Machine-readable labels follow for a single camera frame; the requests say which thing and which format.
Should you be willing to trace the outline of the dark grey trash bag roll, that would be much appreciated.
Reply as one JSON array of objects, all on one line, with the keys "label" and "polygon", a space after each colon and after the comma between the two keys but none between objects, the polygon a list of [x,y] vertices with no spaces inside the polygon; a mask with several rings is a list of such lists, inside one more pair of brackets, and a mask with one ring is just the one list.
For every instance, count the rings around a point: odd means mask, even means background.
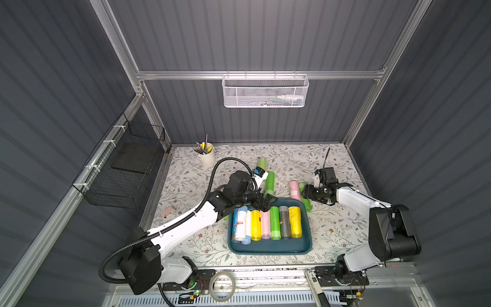
[{"label": "dark grey trash bag roll", "polygon": [[280,215],[280,231],[281,238],[283,240],[291,239],[291,228],[290,228],[290,216],[289,209],[287,206],[279,207],[279,215]]}]

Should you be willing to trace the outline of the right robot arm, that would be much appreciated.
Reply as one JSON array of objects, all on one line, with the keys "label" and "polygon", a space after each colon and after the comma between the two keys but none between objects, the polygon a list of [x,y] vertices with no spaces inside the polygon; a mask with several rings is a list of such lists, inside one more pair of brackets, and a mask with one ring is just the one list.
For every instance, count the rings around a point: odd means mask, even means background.
[{"label": "right robot arm", "polygon": [[318,188],[309,184],[301,195],[326,205],[339,203],[368,220],[368,242],[337,258],[331,276],[341,285],[350,284],[354,275],[388,260],[421,253],[416,226],[405,205],[377,200],[345,183]]}]

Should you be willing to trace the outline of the bright green roll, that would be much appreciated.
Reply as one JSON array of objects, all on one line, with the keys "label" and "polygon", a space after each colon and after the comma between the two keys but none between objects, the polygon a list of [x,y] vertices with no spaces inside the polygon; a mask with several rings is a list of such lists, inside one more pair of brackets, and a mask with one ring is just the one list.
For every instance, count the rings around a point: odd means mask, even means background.
[{"label": "bright green roll", "polygon": [[304,198],[304,190],[305,190],[306,184],[305,183],[300,183],[299,184],[299,190],[300,190],[300,198],[302,203],[304,204],[306,211],[311,212],[312,210],[312,205],[309,199]]},{"label": "bright green roll", "polygon": [[274,195],[275,178],[276,178],[276,174],[273,171],[268,172],[266,185],[265,185],[265,194]]}]

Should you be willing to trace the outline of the white roll with blue end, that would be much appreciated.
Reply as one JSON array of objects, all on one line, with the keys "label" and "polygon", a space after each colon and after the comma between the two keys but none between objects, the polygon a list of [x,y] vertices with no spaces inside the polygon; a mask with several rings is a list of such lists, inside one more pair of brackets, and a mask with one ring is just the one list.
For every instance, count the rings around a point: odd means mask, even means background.
[{"label": "white roll with blue end", "polygon": [[247,216],[245,219],[245,239],[241,242],[243,245],[251,244],[251,211],[247,211]]}]

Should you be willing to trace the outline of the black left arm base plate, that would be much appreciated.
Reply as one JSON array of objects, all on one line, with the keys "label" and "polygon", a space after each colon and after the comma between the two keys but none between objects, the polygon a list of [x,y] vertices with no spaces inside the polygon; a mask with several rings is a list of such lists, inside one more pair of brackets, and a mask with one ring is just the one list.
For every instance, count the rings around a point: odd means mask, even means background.
[{"label": "black left arm base plate", "polygon": [[162,287],[165,291],[208,289],[210,280],[216,272],[214,269],[198,269],[184,283],[164,283]]}]

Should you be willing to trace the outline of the yellow trash bag roll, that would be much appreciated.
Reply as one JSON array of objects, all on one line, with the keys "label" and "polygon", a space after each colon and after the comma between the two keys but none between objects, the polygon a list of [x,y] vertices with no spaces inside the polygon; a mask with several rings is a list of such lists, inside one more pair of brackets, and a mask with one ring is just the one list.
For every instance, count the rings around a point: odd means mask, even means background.
[{"label": "yellow trash bag roll", "polygon": [[262,224],[260,211],[251,211],[251,240],[259,241],[262,239]]},{"label": "yellow trash bag roll", "polygon": [[299,207],[289,207],[290,232],[293,238],[301,238],[303,236],[301,210]]}]

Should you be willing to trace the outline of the pink trash bag roll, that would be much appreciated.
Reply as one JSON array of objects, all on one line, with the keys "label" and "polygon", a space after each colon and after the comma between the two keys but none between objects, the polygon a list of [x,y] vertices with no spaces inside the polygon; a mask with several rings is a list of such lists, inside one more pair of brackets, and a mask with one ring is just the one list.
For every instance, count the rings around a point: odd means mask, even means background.
[{"label": "pink trash bag roll", "polygon": [[271,238],[271,219],[270,212],[261,211],[261,228],[262,228],[262,239],[270,239]]},{"label": "pink trash bag roll", "polygon": [[300,185],[297,181],[293,180],[288,183],[288,188],[290,192],[290,198],[302,201],[301,193],[300,193]]}]

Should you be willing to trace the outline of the white roll with red label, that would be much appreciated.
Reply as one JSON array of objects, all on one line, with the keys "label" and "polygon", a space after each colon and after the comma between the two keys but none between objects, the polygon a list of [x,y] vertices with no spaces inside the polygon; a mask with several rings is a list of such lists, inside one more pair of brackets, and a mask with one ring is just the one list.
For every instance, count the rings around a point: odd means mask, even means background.
[{"label": "white roll with red label", "polygon": [[247,216],[248,216],[247,207],[241,207],[238,209],[236,229],[235,229],[235,240],[238,242],[241,242],[246,239]]}]

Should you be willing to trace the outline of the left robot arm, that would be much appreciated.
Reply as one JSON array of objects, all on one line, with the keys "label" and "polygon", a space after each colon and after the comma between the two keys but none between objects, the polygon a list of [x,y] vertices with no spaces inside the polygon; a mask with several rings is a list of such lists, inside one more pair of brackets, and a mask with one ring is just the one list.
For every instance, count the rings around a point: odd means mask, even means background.
[{"label": "left robot arm", "polygon": [[175,283],[190,287],[197,279],[197,268],[188,257],[171,258],[170,252],[200,230],[211,226],[235,209],[248,205],[268,211],[277,198],[261,192],[268,172],[256,168],[253,173],[236,171],[228,183],[208,193],[203,205],[197,205],[164,225],[144,231],[137,228],[127,239],[136,242],[121,252],[117,265],[135,295],[143,294],[157,283]]}]

